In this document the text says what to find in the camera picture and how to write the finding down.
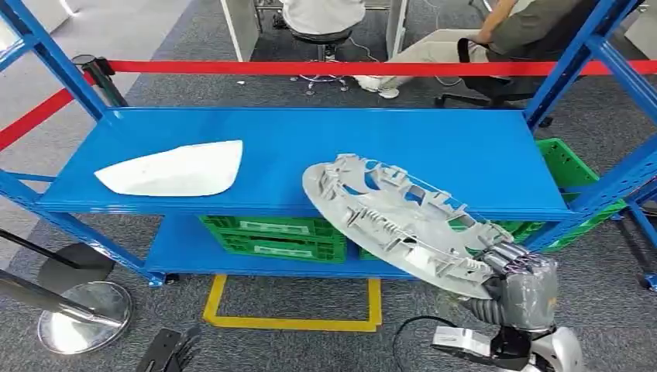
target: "black cable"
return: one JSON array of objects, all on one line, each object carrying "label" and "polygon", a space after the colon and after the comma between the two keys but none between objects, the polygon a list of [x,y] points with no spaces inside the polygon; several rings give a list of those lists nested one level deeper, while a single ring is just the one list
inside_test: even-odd
[{"label": "black cable", "polygon": [[431,319],[435,320],[436,322],[441,322],[447,326],[453,327],[453,328],[459,328],[456,324],[450,322],[447,319],[440,318],[439,316],[433,316],[433,315],[419,315],[419,316],[414,316],[413,318],[409,318],[404,320],[403,323],[397,328],[397,331],[394,333],[394,336],[392,338],[392,356],[394,358],[395,364],[397,364],[397,369],[400,372],[404,372],[404,368],[401,367],[401,362],[399,361],[399,356],[397,355],[397,339],[399,338],[399,335],[401,334],[401,331],[406,328],[409,324],[413,322],[417,322],[418,320],[422,319]]}]

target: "yellow floor tape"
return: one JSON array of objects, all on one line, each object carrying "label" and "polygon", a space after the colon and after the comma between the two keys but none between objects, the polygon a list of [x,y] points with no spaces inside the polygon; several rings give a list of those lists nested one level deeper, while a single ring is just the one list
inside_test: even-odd
[{"label": "yellow floor tape", "polygon": [[256,329],[294,329],[304,331],[350,331],[376,332],[381,325],[381,280],[367,279],[367,320],[331,320],[331,319],[277,319],[250,318],[242,316],[217,316],[226,275],[216,275],[212,289],[205,304],[203,319],[217,327],[256,328]]}]

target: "person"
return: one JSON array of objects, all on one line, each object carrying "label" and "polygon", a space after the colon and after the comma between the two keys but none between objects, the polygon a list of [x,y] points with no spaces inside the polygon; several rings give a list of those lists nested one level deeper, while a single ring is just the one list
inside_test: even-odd
[{"label": "person", "polygon": [[295,32],[329,35],[353,27],[365,17],[365,0],[280,0],[283,18]]},{"label": "person", "polygon": [[[387,62],[458,63],[457,43],[462,38],[470,40],[470,62],[508,60],[510,53],[542,39],[578,1],[534,0],[518,7],[518,0],[499,0],[481,29],[438,29]],[[356,75],[354,78],[366,91],[395,98],[399,95],[397,88],[413,77]]]}]

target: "blue shelf frame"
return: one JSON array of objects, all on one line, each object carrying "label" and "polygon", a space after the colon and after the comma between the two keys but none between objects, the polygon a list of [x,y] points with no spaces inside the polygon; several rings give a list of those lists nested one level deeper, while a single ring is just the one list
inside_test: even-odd
[{"label": "blue shelf frame", "polygon": [[[657,122],[657,91],[641,75],[637,74],[607,42],[611,31],[618,26],[635,3],[636,0],[600,0],[551,74],[545,79],[537,95],[524,110],[523,115],[530,129],[534,129],[537,123],[547,116],[555,103],[575,81],[583,66],[594,57],[607,65],[628,94],[645,110],[653,122]],[[64,52],[50,38],[27,7],[20,0],[0,0],[0,15],[20,37],[17,43],[0,55],[0,70],[21,57],[26,51],[32,50],[89,115],[96,122],[102,122],[104,115],[111,108],[106,106],[85,82],[81,73],[67,59]],[[554,217],[545,218],[545,221],[551,222],[547,222],[543,228],[528,237],[525,243],[533,250],[540,250],[542,247],[548,246],[608,205],[632,193],[639,185],[650,181],[655,172],[657,172],[657,136],[651,137],[626,156],[598,182],[582,188],[580,196],[570,203],[569,213],[563,213],[557,221]],[[25,186],[20,181],[22,179],[52,181],[52,178],[47,176],[11,174],[0,170],[0,195],[59,226],[97,251],[144,276],[150,285],[162,285],[165,273],[161,271],[166,271],[166,267],[158,267],[157,263],[152,260],[139,260],[125,248],[66,212],[53,212],[44,208],[38,203],[41,195]],[[177,219],[179,219],[177,216],[167,216],[163,225],[173,225]],[[159,246],[163,245],[153,244],[154,255],[161,253],[158,250]],[[162,249],[164,252],[172,248],[169,244],[169,247]],[[238,267],[228,267],[226,270],[234,269],[235,272],[241,274],[258,274],[259,272],[272,274],[276,271],[275,263],[263,263],[263,265],[269,265],[269,267],[253,272],[242,272],[237,265]],[[339,274],[328,274],[328,276],[339,276]]]}]

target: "retractable belt barrier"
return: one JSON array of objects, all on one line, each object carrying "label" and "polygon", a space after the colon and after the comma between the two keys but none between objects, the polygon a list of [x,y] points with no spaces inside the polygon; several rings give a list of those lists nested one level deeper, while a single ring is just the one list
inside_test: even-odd
[{"label": "retractable belt barrier", "polygon": [[[237,74],[237,75],[380,75],[380,76],[546,76],[556,62],[487,62],[469,64],[382,64],[378,62],[233,62],[214,60],[110,60],[115,72],[145,74]],[[657,74],[657,60],[633,60],[639,74]],[[582,75],[609,75],[600,62],[589,62]],[[88,74],[87,82],[93,84]],[[73,101],[66,88],[0,131],[0,151],[36,128]]]}]

